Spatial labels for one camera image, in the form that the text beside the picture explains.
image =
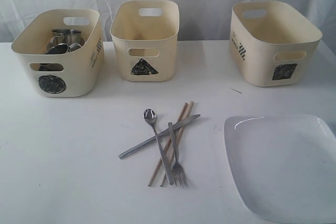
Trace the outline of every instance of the chopsticks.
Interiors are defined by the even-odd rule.
[[[177,121],[180,121],[180,120],[183,120],[183,119],[187,118],[187,117],[190,115],[190,113],[191,113],[191,109],[192,109],[193,105],[194,105],[194,102],[193,102],[193,101],[191,101],[189,104],[184,103],[184,105],[183,105],[183,107],[182,107],[182,110],[181,110],[181,112],[180,112],[180,115],[179,115]],[[184,131],[184,127],[180,128],[179,131],[178,131],[178,134],[177,134],[177,137],[176,137],[176,143],[177,143],[177,144],[179,144],[179,142],[180,142],[180,140],[181,140],[183,131]],[[168,152],[168,149],[169,149],[169,147],[170,147],[170,145],[171,145],[171,142],[172,142],[172,140],[171,140],[171,138],[169,138],[169,140],[168,140],[168,142],[166,143],[166,146],[165,146],[165,148],[164,148],[164,150],[163,150],[165,153]],[[171,164],[172,164],[173,157],[174,157],[174,155],[173,155],[173,152],[172,152],[171,155],[170,155],[170,158],[169,158],[169,165],[170,165],[170,166],[171,166]],[[161,159],[159,159],[159,161],[157,162],[157,165],[156,165],[156,167],[155,167],[155,170],[154,170],[154,172],[153,172],[153,175],[152,175],[152,177],[151,177],[151,179],[150,179],[150,181],[149,181],[149,183],[148,183],[148,186],[152,186],[152,185],[153,185],[154,180],[155,180],[155,178],[156,178],[156,176],[157,176],[157,173],[159,172],[159,169],[160,169],[160,167],[161,167],[161,164],[162,164],[162,161],[161,161]],[[162,180],[160,186],[163,186],[164,183],[165,183],[165,181],[166,181],[166,175],[164,175],[163,180]]]
[[[187,106],[187,109],[186,109],[186,112],[185,112],[185,117],[188,117],[191,113],[191,109],[193,108],[193,105],[194,105],[194,102],[191,101],[188,106]],[[180,128],[179,131],[178,131],[178,134],[177,134],[177,137],[176,137],[176,144],[179,145],[180,143],[180,140],[181,140],[181,137],[182,137],[182,134],[184,132],[184,127]],[[169,160],[168,160],[168,164],[171,166],[172,165],[172,162],[173,162],[173,157],[174,157],[174,152],[171,152],[170,154],[170,157],[169,157]],[[161,182],[161,187],[164,186],[164,183],[166,182],[166,175],[164,175],[163,179],[162,179],[162,182]]]
[[[180,112],[180,115],[177,118],[177,122],[185,118],[185,117],[184,118],[182,118],[182,117],[183,117],[183,114],[185,112],[185,109],[187,108],[187,105],[188,105],[187,103],[184,103],[184,105],[182,107],[182,110]],[[172,142],[172,140],[171,140],[171,138],[169,138],[168,142],[166,143],[166,146],[164,147],[164,150],[163,150],[164,153],[167,153],[167,151],[168,151],[168,149],[170,147],[171,142]],[[159,161],[158,161],[158,163],[157,163],[157,165],[155,167],[155,170],[153,172],[153,175],[152,175],[152,177],[151,177],[151,179],[150,179],[150,181],[148,183],[148,186],[152,186],[153,185],[155,177],[156,177],[157,173],[159,172],[159,169],[160,169],[161,165],[162,165],[162,160],[159,159]]]

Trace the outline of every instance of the square plate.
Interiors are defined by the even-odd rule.
[[[312,115],[235,116],[224,124],[238,192],[261,219],[336,222],[336,139]]]

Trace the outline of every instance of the cream plastic bin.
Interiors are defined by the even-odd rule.
[[[179,8],[171,1],[122,4],[111,27],[118,68],[129,81],[164,81],[174,75]]]
[[[232,8],[230,52],[255,86],[299,81],[321,38],[322,32],[286,3],[246,2]]]
[[[89,92],[104,58],[99,13],[91,9],[56,9],[40,14],[14,40],[12,50],[36,91],[45,97],[78,97]],[[86,18],[88,25],[66,25],[65,18]],[[62,55],[44,55],[52,29],[82,31],[82,48]],[[40,63],[58,63],[63,71],[39,71]]]

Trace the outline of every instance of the tabletop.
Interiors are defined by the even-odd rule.
[[[35,93],[10,49],[0,44],[0,216],[3,224],[270,223],[242,202],[223,136],[234,115],[312,114],[336,133],[336,56],[321,41],[306,74],[291,86],[247,83],[228,41],[180,41],[175,76],[129,82],[116,68],[113,43],[94,89],[78,98]],[[160,153],[155,144],[118,155],[175,122],[184,102],[201,117],[185,128],[180,160],[190,187],[147,184]]]

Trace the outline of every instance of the knife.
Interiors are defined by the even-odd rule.
[[[183,127],[183,126],[186,126],[187,124],[193,122],[195,119],[199,118],[201,115],[200,114],[197,114],[197,115],[190,115],[188,116],[187,118],[181,120],[181,121],[178,121],[177,123],[173,124],[173,130],[178,130],[179,128]],[[165,135],[169,135],[169,129],[166,129],[164,131],[162,131],[161,133],[158,134],[158,136],[165,136]],[[141,150],[142,148],[154,143],[156,141],[156,138],[155,136],[147,139],[146,141],[128,149],[127,151],[121,153],[118,157],[120,159],[123,159],[139,150]]]

